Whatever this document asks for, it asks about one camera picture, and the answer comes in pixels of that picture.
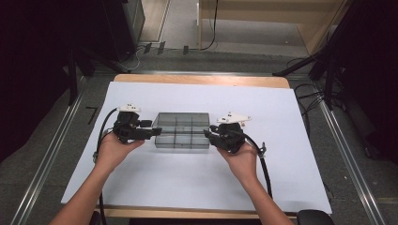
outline metal rail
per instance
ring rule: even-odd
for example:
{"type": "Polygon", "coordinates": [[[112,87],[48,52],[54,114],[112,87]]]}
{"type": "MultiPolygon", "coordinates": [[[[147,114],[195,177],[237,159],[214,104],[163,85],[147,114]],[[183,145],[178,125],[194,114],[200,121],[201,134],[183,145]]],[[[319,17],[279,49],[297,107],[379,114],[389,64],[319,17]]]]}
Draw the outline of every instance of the metal rail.
{"type": "Polygon", "coordinates": [[[58,150],[65,138],[65,135],[68,132],[71,121],[73,120],[74,115],[79,108],[80,102],[82,101],[82,96],[84,90],[86,88],[87,79],[82,77],[79,81],[79,86],[81,86],[81,91],[78,97],[76,98],[73,105],[69,106],[65,115],[59,125],[57,131],[54,134],[54,137],[38,166],[38,170],[31,181],[29,187],[23,195],[23,199],[18,207],[17,212],[15,213],[14,218],[11,221],[11,225],[24,225],[32,211],[33,206],[35,205],[36,200],[38,199],[38,195],[41,192],[41,189],[46,181],[47,175],[50,172],[50,169],[53,166],[54,160],[58,153],[58,150]]]}
{"type": "Polygon", "coordinates": [[[372,194],[372,191],[369,189],[369,186],[367,185],[366,180],[360,171],[360,167],[358,166],[357,161],[354,159],[351,149],[345,140],[344,134],[340,129],[334,112],[328,109],[328,106],[325,104],[325,102],[321,103],[321,109],[326,120],[328,121],[331,133],[333,134],[340,153],[342,154],[345,166],[351,176],[355,188],[357,189],[360,200],[362,201],[363,207],[369,217],[370,222],[373,225],[386,224],[377,206],[376,199],[372,194]]]}

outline black stand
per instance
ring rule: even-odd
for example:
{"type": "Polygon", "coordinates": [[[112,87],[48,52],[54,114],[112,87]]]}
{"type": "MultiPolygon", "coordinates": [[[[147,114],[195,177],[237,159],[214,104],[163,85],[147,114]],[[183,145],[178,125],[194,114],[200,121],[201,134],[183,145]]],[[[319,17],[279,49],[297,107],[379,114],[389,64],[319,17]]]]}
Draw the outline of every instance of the black stand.
{"type": "Polygon", "coordinates": [[[352,22],[353,17],[359,13],[359,9],[362,5],[363,0],[355,0],[353,1],[351,7],[348,9],[346,14],[344,15],[342,21],[337,26],[336,30],[332,34],[328,43],[326,43],[325,47],[323,47],[319,52],[303,59],[302,61],[296,63],[292,67],[289,67],[283,71],[272,73],[272,76],[277,77],[285,77],[290,73],[309,65],[312,62],[315,62],[314,66],[311,68],[309,77],[311,80],[319,80],[319,78],[327,72],[326,84],[325,84],[325,96],[324,100],[328,105],[329,109],[331,108],[331,89],[333,84],[333,79],[338,71],[338,51],[341,47],[341,41],[343,33],[345,32],[355,32],[348,31],[347,27],[352,22]]]}

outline white mounting bracket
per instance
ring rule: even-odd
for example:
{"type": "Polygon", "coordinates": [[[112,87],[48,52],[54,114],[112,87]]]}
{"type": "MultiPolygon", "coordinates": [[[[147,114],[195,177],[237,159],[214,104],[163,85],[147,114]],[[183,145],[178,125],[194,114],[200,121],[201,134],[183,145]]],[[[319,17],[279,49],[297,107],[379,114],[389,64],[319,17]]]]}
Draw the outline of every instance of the white mounting bracket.
{"type": "Polygon", "coordinates": [[[117,108],[120,112],[140,112],[141,109],[139,107],[134,106],[133,104],[127,104],[124,106],[120,106],[117,108]]]}
{"type": "Polygon", "coordinates": [[[238,114],[235,112],[229,112],[226,116],[217,119],[217,123],[221,124],[233,124],[233,123],[243,123],[245,121],[252,120],[250,116],[238,114]]]}

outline human arm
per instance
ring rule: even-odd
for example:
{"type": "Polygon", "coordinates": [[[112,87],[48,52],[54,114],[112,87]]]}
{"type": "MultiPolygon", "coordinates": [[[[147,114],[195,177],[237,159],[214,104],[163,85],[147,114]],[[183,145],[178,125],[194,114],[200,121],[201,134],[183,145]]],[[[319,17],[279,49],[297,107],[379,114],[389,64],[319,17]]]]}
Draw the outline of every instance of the human arm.
{"type": "Polygon", "coordinates": [[[256,172],[257,153],[251,145],[245,142],[235,154],[220,148],[218,150],[228,163],[234,176],[248,193],[263,225],[293,224],[269,197],[258,180],[256,172]]]}
{"type": "Polygon", "coordinates": [[[123,144],[114,133],[105,136],[94,169],[50,224],[89,224],[105,181],[129,152],[143,143],[144,141],[135,141],[123,144]]]}

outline hand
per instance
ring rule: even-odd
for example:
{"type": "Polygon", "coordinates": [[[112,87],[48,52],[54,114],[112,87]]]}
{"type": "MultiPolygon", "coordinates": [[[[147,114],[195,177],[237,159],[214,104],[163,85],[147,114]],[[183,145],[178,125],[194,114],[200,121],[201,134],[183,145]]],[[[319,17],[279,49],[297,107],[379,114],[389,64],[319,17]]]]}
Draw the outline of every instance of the hand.
{"type": "Polygon", "coordinates": [[[143,145],[144,142],[141,140],[122,143],[114,133],[109,133],[100,144],[96,167],[111,173],[132,150],[143,145]]]}
{"type": "Polygon", "coordinates": [[[257,152],[245,142],[235,154],[217,148],[222,157],[226,160],[234,176],[242,185],[252,181],[258,181],[256,172],[257,152]]]}

